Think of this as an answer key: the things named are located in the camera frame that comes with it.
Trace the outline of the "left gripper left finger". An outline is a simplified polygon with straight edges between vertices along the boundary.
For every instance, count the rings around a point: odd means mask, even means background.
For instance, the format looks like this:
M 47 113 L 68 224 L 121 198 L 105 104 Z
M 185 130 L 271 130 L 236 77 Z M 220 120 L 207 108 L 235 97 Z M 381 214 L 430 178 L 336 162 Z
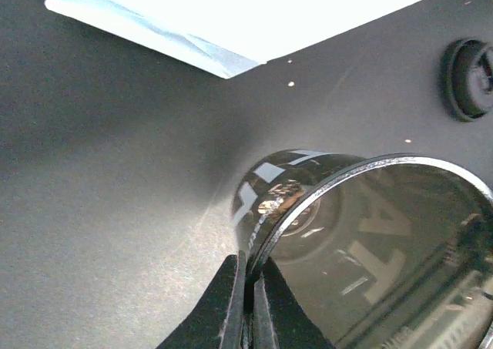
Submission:
M 240 348 L 243 330 L 246 254 L 225 258 L 191 313 L 160 348 Z

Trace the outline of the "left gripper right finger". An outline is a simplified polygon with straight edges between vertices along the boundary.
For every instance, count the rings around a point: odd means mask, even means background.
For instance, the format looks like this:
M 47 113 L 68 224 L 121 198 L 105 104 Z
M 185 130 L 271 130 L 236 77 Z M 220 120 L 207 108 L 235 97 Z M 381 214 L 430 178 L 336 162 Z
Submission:
M 304 313 L 272 259 L 264 264 L 253 285 L 252 347 L 333 347 Z

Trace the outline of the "light blue paper bag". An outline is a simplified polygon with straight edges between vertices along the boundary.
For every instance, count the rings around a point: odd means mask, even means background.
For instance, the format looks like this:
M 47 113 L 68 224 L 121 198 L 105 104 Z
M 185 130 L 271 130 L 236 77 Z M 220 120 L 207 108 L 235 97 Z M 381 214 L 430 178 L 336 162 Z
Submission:
M 45 6 L 230 79 L 419 1 L 45 0 Z

